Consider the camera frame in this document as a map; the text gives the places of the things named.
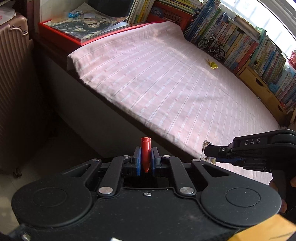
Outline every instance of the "floor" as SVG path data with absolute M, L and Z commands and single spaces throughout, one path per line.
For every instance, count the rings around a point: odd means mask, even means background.
M 20 167 L 22 176 L 15 179 L 12 175 L 0 174 L 0 232 L 7 234 L 18 226 L 10 202 L 19 188 L 92 158 L 100 158 L 100 155 L 56 117 L 48 140 L 31 160 Z

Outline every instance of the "window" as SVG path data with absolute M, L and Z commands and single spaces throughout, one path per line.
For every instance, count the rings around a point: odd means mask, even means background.
M 296 40 L 265 6 L 257 0 L 220 0 L 223 5 L 246 19 L 253 26 L 264 28 L 272 41 L 287 55 L 296 49 Z M 293 0 L 287 0 L 296 9 Z

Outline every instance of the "pink bed sheet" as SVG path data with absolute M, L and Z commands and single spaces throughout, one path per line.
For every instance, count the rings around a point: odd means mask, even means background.
M 154 23 L 87 44 L 68 56 L 81 80 L 179 148 L 199 157 L 206 139 L 279 129 L 254 93 L 222 64 L 184 39 L 171 22 Z M 270 174 L 219 164 L 268 183 Z

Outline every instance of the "suitcase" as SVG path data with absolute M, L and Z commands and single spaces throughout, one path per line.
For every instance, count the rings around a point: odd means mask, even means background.
M 47 138 L 50 109 L 30 52 L 27 19 L 0 25 L 0 170 L 11 173 Z

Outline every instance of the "red plastic tube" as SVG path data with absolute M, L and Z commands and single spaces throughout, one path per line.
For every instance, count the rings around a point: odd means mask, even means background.
M 151 138 L 143 137 L 141 138 L 141 147 L 142 147 L 142 167 L 145 172 L 149 172 L 150 159 L 151 159 Z

